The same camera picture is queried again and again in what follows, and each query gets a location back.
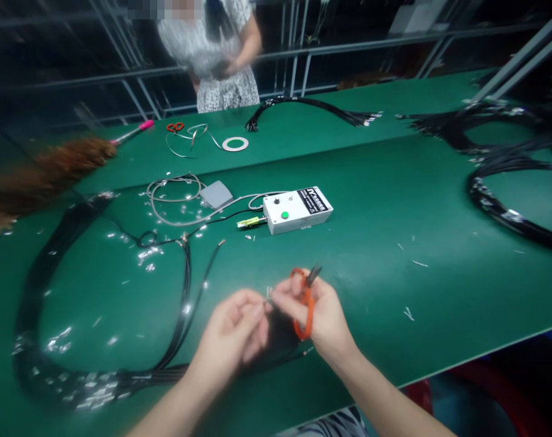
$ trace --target yellow connector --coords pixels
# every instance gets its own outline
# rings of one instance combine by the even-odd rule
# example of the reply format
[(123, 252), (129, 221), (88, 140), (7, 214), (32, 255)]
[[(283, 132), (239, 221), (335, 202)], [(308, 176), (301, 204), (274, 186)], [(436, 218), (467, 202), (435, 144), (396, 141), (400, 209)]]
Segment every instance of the yellow connector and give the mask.
[(247, 220), (242, 220), (241, 222), (238, 222), (238, 228), (248, 228), (250, 226), (259, 225), (260, 223), (263, 223), (265, 221), (265, 217), (249, 218)]

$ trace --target tape roll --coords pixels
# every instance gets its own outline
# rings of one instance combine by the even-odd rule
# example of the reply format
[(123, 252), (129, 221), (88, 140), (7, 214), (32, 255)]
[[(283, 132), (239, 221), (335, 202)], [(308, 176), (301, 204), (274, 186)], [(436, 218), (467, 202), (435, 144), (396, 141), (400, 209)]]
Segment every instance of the tape roll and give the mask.
[[(230, 142), (230, 141), (234, 141), (234, 140), (238, 140), (238, 141), (241, 141), (243, 144), (240, 146), (240, 147), (229, 147), (227, 144)], [(225, 140), (223, 142), (223, 144), (221, 145), (221, 147), (225, 150), (225, 151), (228, 151), (228, 152), (239, 152), (239, 151), (242, 151), (244, 149), (247, 149), (247, 147), (249, 146), (250, 142), (243, 138), (243, 137), (232, 137), (232, 138), (228, 138), (227, 140)]]

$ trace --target green table surface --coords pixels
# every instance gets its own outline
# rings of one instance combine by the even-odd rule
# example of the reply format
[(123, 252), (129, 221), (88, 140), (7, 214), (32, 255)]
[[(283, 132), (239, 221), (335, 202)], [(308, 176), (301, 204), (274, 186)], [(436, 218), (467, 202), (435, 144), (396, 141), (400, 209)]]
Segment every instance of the green table surface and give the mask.
[[(469, 77), (404, 81), (323, 96), (341, 107), (385, 110), (386, 116), (369, 129), (345, 126), (316, 108), (277, 106), (263, 115), (261, 132), (247, 134), (251, 141), (245, 152), (228, 154), (211, 142), (197, 143), (201, 155), (190, 162), (161, 145), (166, 123), (159, 122), (84, 180), (84, 192), (108, 188), (121, 193), (108, 214), (136, 235), (153, 228), (162, 236), (181, 233), (157, 223), (143, 195), (148, 181), (167, 172), (191, 170), (206, 183), (221, 180), (235, 197), (316, 185), (334, 207), (325, 224), (275, 237), (265, 226), (238, 231), (236, 219), (246, 214), (194, 236), (194, 289), (215, 245), (221, 239), (227, 242), (174, 363), (191, 359), (221, 299), (242, 287), (265, 292), (292, 268), (315, 262), (323, 266), (321, 276), (336, 287), (359, 347), (398, 386), (551, 329), (552, 251), (500, 226), (470, 203), (464, 184), (474, 167), (467, 157), (392, 118), (394, 112), (457, 107), (471, 95)], [(252, 111), (184, 119), (189, 124), (207, 120), (210, 126), (211, 120), (214, 126), (224, 120), (224, 128), (215, 128), (215, 133), (226, 137), (241, 135)], [(472, 133), (484, 141), (520, 140), (528, 134), (506, 125)], [(488, 184), (506, 204), (552, 229), (552, 172), (500, 174)], [(182, 196), (194, 194), (195, 185), (168, 184), (162, 190), (169, 197)], [(0, 236), (0, 435), (121, 435), (168, 389), (151, 388), (92, 412), (60, 415), (26, 397), (17, 384), (13, 326), (25, 275), (69, 206), (57, 203)], [(245, 206), (242, 202), (222, 215)], [(198, 201), (161, 210), (172, 220), (207, 211)], [(162, 356), (179, 310), (183, 256), (179, 247), (167, 245), (139, 266), (142, 252), (104, 219), (71, 247), (47, 290), (41, 321), (41, 339), (72, 328), (58, 341), (66, 346), (64, 353), (47, 352), (53, 360), (88, 371), (138, 370)], [(146, 269), (149, 264), (153, 271)], [(404, 315), (406, 307), (414, 321)], [(341, 382), (313, 351), (236, 380), (197, 432), (270, 435), (350, 403)]]

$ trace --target label on box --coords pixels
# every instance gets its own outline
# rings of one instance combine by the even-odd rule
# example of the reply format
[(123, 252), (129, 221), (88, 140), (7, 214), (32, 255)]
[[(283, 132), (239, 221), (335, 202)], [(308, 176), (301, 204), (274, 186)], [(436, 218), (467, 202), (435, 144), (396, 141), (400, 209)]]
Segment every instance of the label on box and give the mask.
[(318, 212), (329, 210), (323, 202), (323, 199), (318, 195), (318, 192), (314, 188), (297, 190), (297, 193), (310, 214), (316, 214)]

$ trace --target red scissors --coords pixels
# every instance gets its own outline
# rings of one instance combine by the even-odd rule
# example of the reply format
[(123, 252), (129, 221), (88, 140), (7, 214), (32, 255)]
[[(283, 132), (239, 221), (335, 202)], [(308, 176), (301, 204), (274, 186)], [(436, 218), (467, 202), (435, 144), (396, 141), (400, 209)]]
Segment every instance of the red scissors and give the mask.
[(183, 123), (171, 123), (169, 125), (167, 125), (167, 130), (169, 132), (173, 132), (174, 134), (176, 134), (177, 132), (179, 132), (182, 128), (184, 128), (185, 125)]
[(308, 337), (311, 336), (311, 333), (312, 333), (314, 299), (312, 298), (311, 287), (312, 287), (312, 283), (317, 278), (318, 274), (322, 269), (323, 268), (317, 264), (312, 268), (308, 276), (299, 268), (292, 270), (292, 273), (290, 273), (290, 277), (294, 276), (297, 273), (302, 276), (302, 279), (300, 282), (300, 286), (302, 287), (302, 291), (300, 294), (300, 303), (308, 307), (308, 317), (306, 318), (306, 325), (304, 330), (301, 328), (300, 323), (298, 323), (297, 320), (292, 321), (292, 324), (294, 325), (294, 331), (296, 332), (296, 335), (298, 336), (298, 338), (301, 340), (306, 340)]

